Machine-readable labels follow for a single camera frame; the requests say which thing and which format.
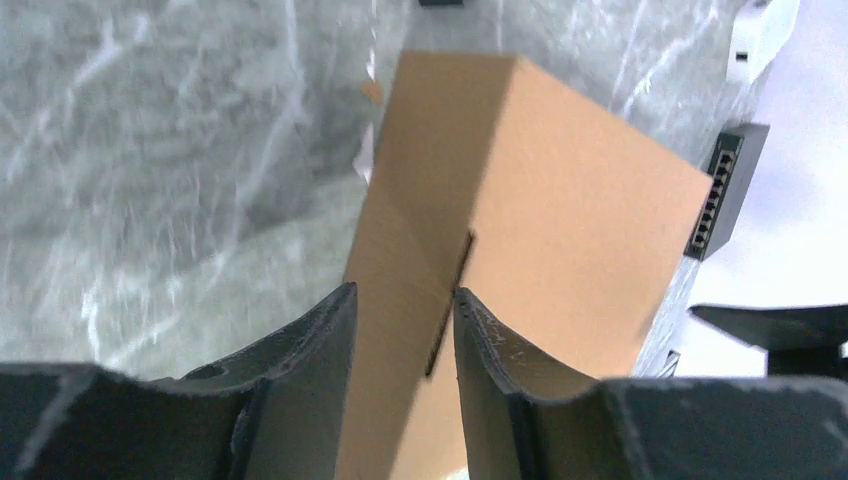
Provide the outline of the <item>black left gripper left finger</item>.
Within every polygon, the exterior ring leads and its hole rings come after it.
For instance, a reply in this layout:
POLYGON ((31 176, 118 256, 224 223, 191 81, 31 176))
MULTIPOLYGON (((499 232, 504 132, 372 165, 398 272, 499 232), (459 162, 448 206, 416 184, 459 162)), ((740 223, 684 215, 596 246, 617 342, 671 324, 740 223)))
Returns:
POLYGON ((5 479, 331 479, 357 330, 340 285, 255 343, 181 378, 93 363, 1 367, 5 479))

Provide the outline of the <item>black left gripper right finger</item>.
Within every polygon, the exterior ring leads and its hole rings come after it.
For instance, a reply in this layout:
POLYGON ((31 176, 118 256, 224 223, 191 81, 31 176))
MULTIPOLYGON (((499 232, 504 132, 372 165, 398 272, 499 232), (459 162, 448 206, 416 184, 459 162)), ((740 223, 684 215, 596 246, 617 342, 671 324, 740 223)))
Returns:
POLYGON ((575 370, 467 288, 454 345, 473 479, 843 479, 847 380, 575 370))

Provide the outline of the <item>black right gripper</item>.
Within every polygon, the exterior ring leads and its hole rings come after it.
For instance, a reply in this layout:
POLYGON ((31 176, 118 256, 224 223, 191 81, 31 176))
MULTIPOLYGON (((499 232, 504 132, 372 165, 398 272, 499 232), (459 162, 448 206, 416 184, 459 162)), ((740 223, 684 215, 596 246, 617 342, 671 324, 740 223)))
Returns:
POLYGON ((768 350, 768 376, 820 376, 847 380, 847 305, 748 309, 700 304, 694 317, 738 340, 768 350))

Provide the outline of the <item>brown cardboard box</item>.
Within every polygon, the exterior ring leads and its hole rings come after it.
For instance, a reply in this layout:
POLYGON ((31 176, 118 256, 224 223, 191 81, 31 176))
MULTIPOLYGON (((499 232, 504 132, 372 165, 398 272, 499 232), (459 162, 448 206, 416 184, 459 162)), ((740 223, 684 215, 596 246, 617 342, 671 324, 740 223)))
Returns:
POLYGON ((711 179, 528 60, 408 50, 345 279, 340 479, 466 463, 453 292, 594 378, 637 362, 711 179))

